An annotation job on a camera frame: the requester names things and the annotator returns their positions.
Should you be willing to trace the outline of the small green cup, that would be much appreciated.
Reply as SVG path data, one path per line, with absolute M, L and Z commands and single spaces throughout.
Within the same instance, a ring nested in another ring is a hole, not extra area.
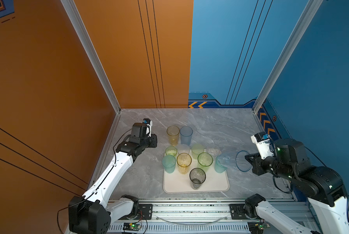
M 177 148 L 176 147 L 174 147 L 174 146 L 168 146 L 167 148 L 166 148 L 166 150 L 165 150 L 165 155 L 167 156 L 167 155 L 172 155 L 172 156 L 174 156 L 174 157 L 176 157 L 177 156 Z
M 196 143 L 192 146 L 191 155 L 194 160 L 198 159 L 199 154 L 204 152 L 204 146 L 202 144 Z

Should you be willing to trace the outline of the yellow tall cup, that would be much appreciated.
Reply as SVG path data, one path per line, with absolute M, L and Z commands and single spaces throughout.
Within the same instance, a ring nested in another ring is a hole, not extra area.
M 177 146 L 179 141 L 180 129 L 178 126 L 172 125 L 167 128 L 167 135 L 169 139 L 169 143 L 172 146 Z

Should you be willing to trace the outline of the teal tall cup back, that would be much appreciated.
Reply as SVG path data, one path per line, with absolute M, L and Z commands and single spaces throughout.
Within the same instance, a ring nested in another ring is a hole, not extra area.
M 162 159 L 162 165 L 166 173 L 173 173 L 176 166 L 176 158 L 172 155 L 166 155 Z

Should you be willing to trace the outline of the teal tall cup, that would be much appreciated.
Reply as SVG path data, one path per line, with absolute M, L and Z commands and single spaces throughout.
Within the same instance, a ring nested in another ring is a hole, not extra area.
M 176 166 L 176 158 L 172 155 L 166 155 L 162 159 L 162 165 L 166 173 L 173 173 Z
M 217 173 L 223 173 L 224 171 L 226 171 L 226 167 L 223 166 L 220 162 L 220 157 L 217 156 L 216 159 L 215 159 L 215 165 L 214 165 L 214 169 Z

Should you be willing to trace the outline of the clear dimpled small cup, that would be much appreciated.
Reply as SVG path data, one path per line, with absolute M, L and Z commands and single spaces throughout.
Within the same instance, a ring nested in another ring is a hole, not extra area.
M 190 146 L 186 145 L 186 144 L 180 144 L 177 147 L 177 152 L 178 154 L 189 154 L 190 153 Z

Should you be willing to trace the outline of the blue tall cup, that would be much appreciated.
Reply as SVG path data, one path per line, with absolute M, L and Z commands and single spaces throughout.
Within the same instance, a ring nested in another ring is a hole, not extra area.
M 252 165 L 245 159 L 249 155 L 248 151 L 228 150 L 216 158 L 216 162 L 226 168 L 248 172 Z
M 183 126 L 180 129 L 181 144 L 190 146 L 192 141 L 193 129 L 189 126 Z

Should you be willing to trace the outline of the amber tall cup back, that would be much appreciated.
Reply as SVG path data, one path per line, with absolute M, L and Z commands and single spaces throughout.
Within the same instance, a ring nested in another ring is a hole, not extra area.
M 181 174 L 187 174 L 192 164 L 192 157 L 187 153 L 182 153 L 176 159 L 178 170 Z

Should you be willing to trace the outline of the grey smoky tall cup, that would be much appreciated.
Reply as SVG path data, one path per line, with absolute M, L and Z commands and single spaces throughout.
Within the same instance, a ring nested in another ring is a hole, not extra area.
M 189 178 L 193 189 L 197 190 L 206 180 L 206 173 L 201 168 L 194 168 L 190 171 Z

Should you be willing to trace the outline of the green tall cup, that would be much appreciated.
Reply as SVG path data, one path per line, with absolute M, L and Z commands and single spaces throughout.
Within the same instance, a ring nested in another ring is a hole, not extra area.
M 213 164 L 213 157 L 209 153 L 204 152 L 198 155 L 197 161 L 198 167 L 207 172 Z

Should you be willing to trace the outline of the teal tall cup front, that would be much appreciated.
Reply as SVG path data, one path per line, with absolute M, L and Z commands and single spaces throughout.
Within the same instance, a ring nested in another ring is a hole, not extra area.
M 220 162 L 220 157 L 217 156 L 216 159 L 215 159 L 215 165 L 214 165 L 214 169 L 217 173 L 223 173 L 224 171 L 226 171 L 226 167 L 223 166 Z

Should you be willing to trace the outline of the clear faceted small cup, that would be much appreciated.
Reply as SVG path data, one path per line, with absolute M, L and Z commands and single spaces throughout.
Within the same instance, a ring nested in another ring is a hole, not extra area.
M 218 147 L 208 147 L 206 152 L 212 157 L 217 157 L 221 154 L 221 150 Z

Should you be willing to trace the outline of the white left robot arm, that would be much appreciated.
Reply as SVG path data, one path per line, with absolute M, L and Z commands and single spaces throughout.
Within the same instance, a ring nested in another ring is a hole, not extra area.
M 112 222 L 122 217 L 135 218 L 139 199 L 124 195 L 107 210 L 110 197 L 127 169 L 147 148 L 156 148 L 157 135 L 152 133 L 153 122 L 144 119 L 135 123 L 129 134 L 123 134 L 114 150 L 114 158 L 97 181 L 81 196 L 74 196 L 65 208 L 69 230 L 76 234 L 106 234 Z

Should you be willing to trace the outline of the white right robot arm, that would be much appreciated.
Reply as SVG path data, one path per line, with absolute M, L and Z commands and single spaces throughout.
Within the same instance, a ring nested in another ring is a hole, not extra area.
M 284 178 L 302 192 L 312 205 L 323 234 L 349 234 L 348 194 L 341 176 L 329 167 L 313 166 L 300 141 L 286 138 L 272 145 L 245 156 L 252 172 Z M 259 194 L 246 199 L 245 211 L 247 217 L 263 219 L 285 234 L 316 233 L 274 209 Z

